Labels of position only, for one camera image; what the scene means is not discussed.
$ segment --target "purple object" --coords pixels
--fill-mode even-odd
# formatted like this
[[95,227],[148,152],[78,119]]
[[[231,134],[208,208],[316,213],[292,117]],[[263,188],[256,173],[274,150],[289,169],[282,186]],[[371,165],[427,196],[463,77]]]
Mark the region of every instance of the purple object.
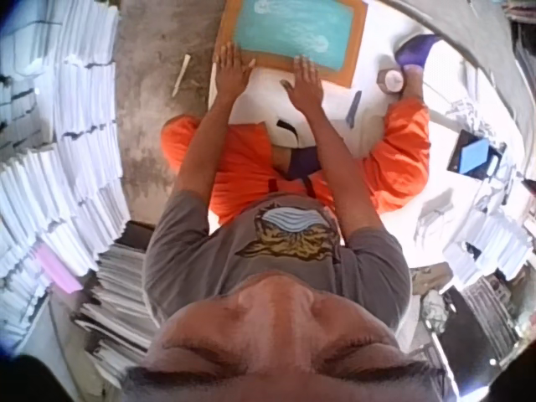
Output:
[[291,151],[291,163],[288,167],[286,179],[306,178],[320,169],[317,147],[294,148]]
[[48,277],[63,291],[72,293],[82,289],[82,285],[78,280],[70,273],[65,264],[61,262],[58,256],[45,243],[40,243],[35,248],[34,255]]
[[424,69],[432,46],[440,40],[439,36],[433,34],[417,35],[397,50],[394,59],[400,67],[418,65]]

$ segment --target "finger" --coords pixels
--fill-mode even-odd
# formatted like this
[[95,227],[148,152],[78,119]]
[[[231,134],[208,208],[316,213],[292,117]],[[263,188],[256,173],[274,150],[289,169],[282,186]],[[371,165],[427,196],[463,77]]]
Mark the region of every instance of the finger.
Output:
[[214,61],[213,63],[216,64],[216,71],[219,71],[219,54],[214,55]]
[[257,63],[257,60],[256,59],[252,59],[248,65],[246,65],[245,67],[242,67],[242,71],[244,71],[244,73],[246,74],[247,78],[249,79],[250,78],[250,75],[251,75],[251,71],[253,71],[253,69],[255,68],[255,64]]
[[300,56],[296,56],[294,58],[294,79],[295,80],[301,80],[302,79],[302,63],[300,61]]
[[312,60],[309,60],[309,74],[311,75],[311,82],[318,84],[318,68]]
[[240,47],[238,44],[233,44],[233,66],[242,66],[242,58],[240,57]]
[[227,62],[227,50],[225,48],[225,45],[223,45],[219,49],[219,67],[223,69],[225,67],[225,63]]
[[287,80],[281,80],[279,82],[280,82],[281,86],[285,89],[286,93],[288,95],[290,95],[292,90],[294,89],[294,88],[292,88],[291,83],[288,82]]
[[302,56],[301,61],[301,72],[303,74],[303,79],[306,82],[311,82],[311,76],[309,75],[309,59],[305,56]]
[[232,67],[233,66],[233,44],[231,42],[227,42],[227,61],[225,62],[225,66]]

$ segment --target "green chalkboard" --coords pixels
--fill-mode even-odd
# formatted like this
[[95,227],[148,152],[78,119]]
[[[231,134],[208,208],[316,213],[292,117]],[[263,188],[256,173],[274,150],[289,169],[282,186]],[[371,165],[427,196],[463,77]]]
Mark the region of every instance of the green chalkboard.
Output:
[[353,10],[336,0],[244,0],[234,41],[256,52],[304,54],[339,71],[352,20]]

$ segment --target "hand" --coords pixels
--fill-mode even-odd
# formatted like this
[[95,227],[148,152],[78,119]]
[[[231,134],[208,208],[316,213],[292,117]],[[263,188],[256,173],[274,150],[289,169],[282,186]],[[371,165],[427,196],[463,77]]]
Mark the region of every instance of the hand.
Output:
[[255,67],[255,59],[249,65],[242,64],[240,48],[228,42],[221,47],[214,57],[216,63],[216,88],[218,98],[235,103],[250,82],[251,71]]
[[305,117],[322,112],[324,97],[322,82],[318,77],[317,67],[306,57],[294,58],[294,87],[287,80],[282,80],[281,85],[285,88],[294,107]]

